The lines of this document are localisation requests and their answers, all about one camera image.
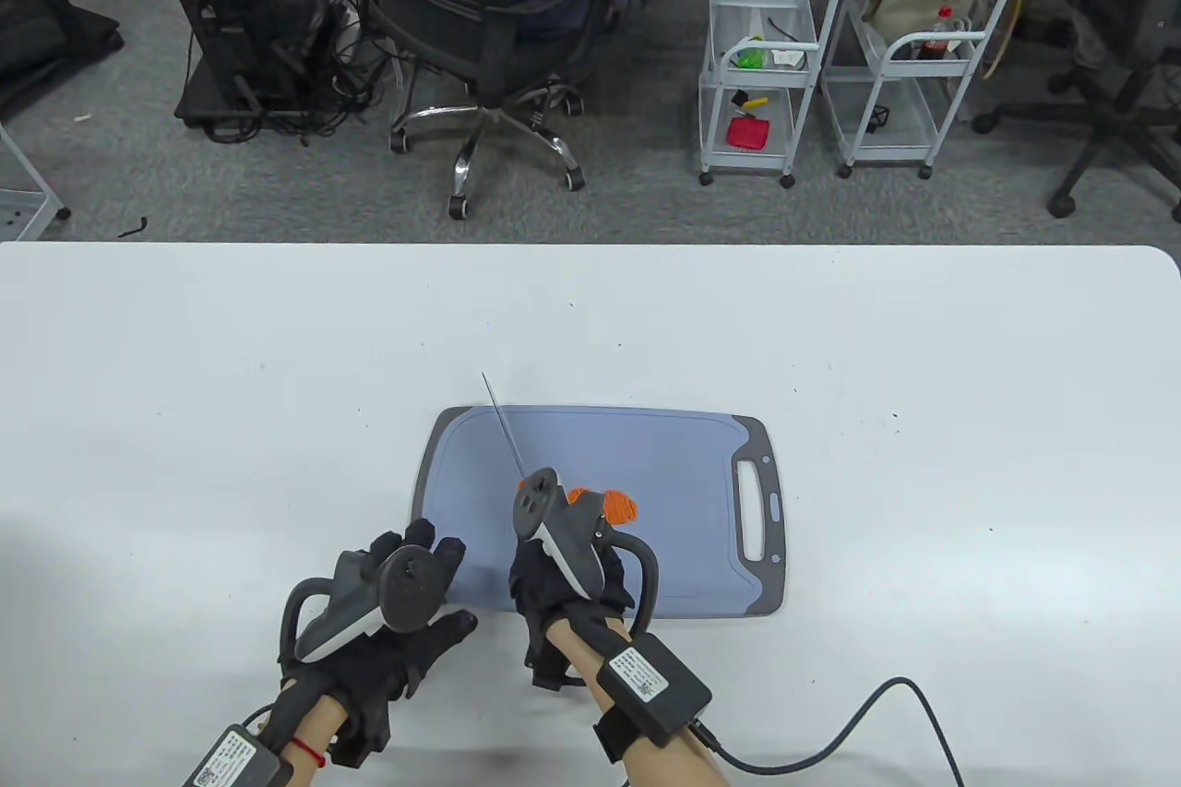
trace chrome chair base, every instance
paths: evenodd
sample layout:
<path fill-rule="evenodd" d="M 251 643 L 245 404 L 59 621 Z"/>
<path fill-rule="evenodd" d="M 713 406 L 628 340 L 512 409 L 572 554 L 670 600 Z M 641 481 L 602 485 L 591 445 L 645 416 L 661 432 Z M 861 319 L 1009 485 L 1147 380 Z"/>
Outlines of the chrome chair base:
<path fill-rule="evenodd" d="M 451 116 L 475 116 L 475 122 L 468 134 L 466 141 L 459 149 L 455 158 L 455 168 L 451 178 L 451 196 L 448 197 L 448 214 L 455 221 L 464 221 L 470 210 L 468 200 L 468 178 L 471 175 L 472 162 L 476 160 L 476 151 L 479 149 L 479 141 L 489 125 L 507 124 L 510 129 L 518 130 L 531 138 L 531 141 L 547 147 L 553 154 L 557 154 L 566 163 L 566 189 L 569 193 L 581 191 L 586 187 L 581 167 L 575 158 L 569 145 L 546 125 L 550 108 L 561 104 L 567 116 L 581 116 L 582 97 L 569 83 L 554 82 L 515 97 L 510 108 L 481 108 L 479 104 L 438 104 L 430 108 L 419 108 L 410 111 L 410 103 L 413 99 L 415 82 L 418 76 L 418 67 L 412 67 L 402 97 L 400 109 L 390 124 L 390 150 L 393 154 L 410 154 L 411 142 L 406 134 L 406 125 L 419 121 L 438 121 Z"/>

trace sticker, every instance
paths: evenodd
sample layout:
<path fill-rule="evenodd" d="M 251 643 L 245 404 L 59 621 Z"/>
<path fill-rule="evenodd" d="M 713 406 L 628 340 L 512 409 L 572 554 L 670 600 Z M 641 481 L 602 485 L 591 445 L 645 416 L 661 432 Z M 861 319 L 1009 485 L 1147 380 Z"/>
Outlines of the sticker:
<path fill-rule="evenodd" d="M 654 669 L 648 659 L 634 648 L 625 649 L 611 659 L 611 669 L 634 691 L 641 702 L 648 703 L 668 687 L 668 682 Z"/>
<path fill-rule="evenodd" d="M 236 731 L 229 731 L 209 754 L 193 783 L 195 787 L 229 787 L 242 774 L 254 753 L 249 741 Z"/>

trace glove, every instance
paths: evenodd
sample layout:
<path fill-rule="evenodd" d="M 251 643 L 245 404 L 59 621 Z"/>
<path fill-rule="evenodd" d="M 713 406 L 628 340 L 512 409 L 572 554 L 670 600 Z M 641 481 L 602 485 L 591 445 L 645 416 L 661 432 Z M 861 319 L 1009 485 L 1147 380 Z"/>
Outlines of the glove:
<path fill-rule="evenodd" d="M 624 564 L 615 549 L 607 546 L 599 551 L 599 562 L 602 562 L 602 594 L 596 600 L 587 600 L 566 580 L 540 540 L 517 544 L 509 570 L 509 596 L 529 626 L 524 665 L 533 670 L 534 685 L 557 691 L 563 685 L 582 684 L 566 675 L 569 661 L 546 638 L 554 622 L 569 618 L 572 624 L 605 623 L 607 618 L 624 618 L 624 612 L 635 606 L 632 594 L 624 587 Z"/>
<path fill-rule="evenodd" d="M 376 574 L 403 544 L 430 549 L 435 544 L 435 526 L 417 519 L 406 527 L 405 540 L 397 533 L 374 539 L 365 554 L 363 574 Z M 465 549 L 457 538 L 444 538 L 435 547 L 433 555 L 443 565 L 446 587 L 455 580 Z M 326 694 L 348 713 L 348 722 L 328 752 L 337 765 L 357 768 L 371 752 L 380 752 L 387 744 L 390 702 L 400 698 L 403 692 L 407 698 L 413 697 L 431 665 L 463 642 L 476 624 L 475 614 L 459 610 L 411 633 L 380 627 L 372 636 L 361 635 L 312 664 L 283 662 L 283 677 L 300 681 L 312 676 L 328 685 Z"/>
<path fill-rule="evenodd" d="M 624 562 L 614 547 L 603 547 L 599 562 L 602 562 L 603 588 L 594 601 L 603 607 L 606 617 L 624 618 L 627 609 L 635 607 L 635 600 L 624 587 Z M 520 614 L 537 618 L 544 630 L 560 620 L 572 603 L 586 601 L 566 580 L 540 540 L 517 544 L 509 570 L 509 596 Z"/>

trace knife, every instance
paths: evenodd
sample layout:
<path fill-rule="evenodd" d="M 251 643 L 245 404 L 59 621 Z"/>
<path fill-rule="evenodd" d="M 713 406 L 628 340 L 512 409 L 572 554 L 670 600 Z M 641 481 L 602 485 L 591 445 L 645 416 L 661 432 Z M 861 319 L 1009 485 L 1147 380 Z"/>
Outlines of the knife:
<path fill-rule="evenodd" d="M 504 440 L 508 442 L 509 448 L 513 449 L 513 460 L 517 462 L 517 470 L 523 480 L 526 476 L 524 462 L 521 460 L 521 450 L 516 447 L 516 441 L 513 438 L 513 431 L 509 430 L 509 422 L 504 419 L 504 411 L 501 409 L 501 404 L 496 402 L 496 394 L 492 392 L 492 385 L 489 385 L 487 375 L 481 372 L 479 377 L 484 379 L 484 386 L 488 389 L 488 398 L 492 401 L 492 408 L 496 410 L 496 419 L 501 422 L 501 431 L 504 434 Z"/>

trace cutting board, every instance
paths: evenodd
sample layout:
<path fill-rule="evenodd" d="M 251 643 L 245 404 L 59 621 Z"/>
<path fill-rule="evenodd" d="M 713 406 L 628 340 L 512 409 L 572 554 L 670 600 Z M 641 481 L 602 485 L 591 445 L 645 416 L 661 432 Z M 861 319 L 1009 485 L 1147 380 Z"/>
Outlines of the cutting board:
<path fill-rule="evenodd" d="M 644 539 L 660 564 L 655 617 L 738 618 L 779 607 L 787 538 L 778 471 L 761 422 L 659 409 L 503 411 L 528 474 L 553 467 L 567 490 L 619 489 L 637 502 L 639 518 L 624 531 Z M 757 495 L 762 551 L 743 551 L 739 462 L 753 466 L 753 471 L 744 468 L 744 476 L 757 475 L 746 510 L 757 539 L 751 508 Z M 468 545 L 449 603 L 513 609 L 511 505 L 520 480 L 495 409 L 462 406 L 439 415 L 418 471 L 413 516 L 426 516 L 441 536 L 455 535 Z M 639 564 L 628 553 L 620 555 L 627 588 L 638 599 Z"/>

